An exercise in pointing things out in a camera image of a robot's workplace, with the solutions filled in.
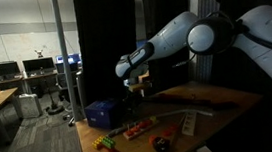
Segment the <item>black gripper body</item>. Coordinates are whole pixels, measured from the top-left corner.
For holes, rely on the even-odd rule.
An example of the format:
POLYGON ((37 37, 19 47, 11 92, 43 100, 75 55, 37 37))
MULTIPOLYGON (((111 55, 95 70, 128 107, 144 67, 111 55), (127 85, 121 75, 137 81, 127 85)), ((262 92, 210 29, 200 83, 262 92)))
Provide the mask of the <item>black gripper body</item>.
POLYGON ((127 79, 124 79, 125 86, 131 86, 133 84, 138 84, 138 77, 144 75, 148 72, 148 64, 144 63, 141 66, 133 69, 127 79))

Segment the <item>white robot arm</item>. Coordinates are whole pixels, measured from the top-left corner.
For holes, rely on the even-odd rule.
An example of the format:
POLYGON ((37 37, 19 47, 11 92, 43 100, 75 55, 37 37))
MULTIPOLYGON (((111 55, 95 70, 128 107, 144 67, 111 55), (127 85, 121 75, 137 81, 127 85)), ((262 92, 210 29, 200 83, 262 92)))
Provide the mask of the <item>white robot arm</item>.
POLYGON ((237 47, 272 78, 272 6, 254 7, 237 20, 222 11, 201 19, 182 12, 136 51, 121 56, 116 75, 123 80, 140 76, 148 61, 172 56, 184 47, 202 56, 237 47))

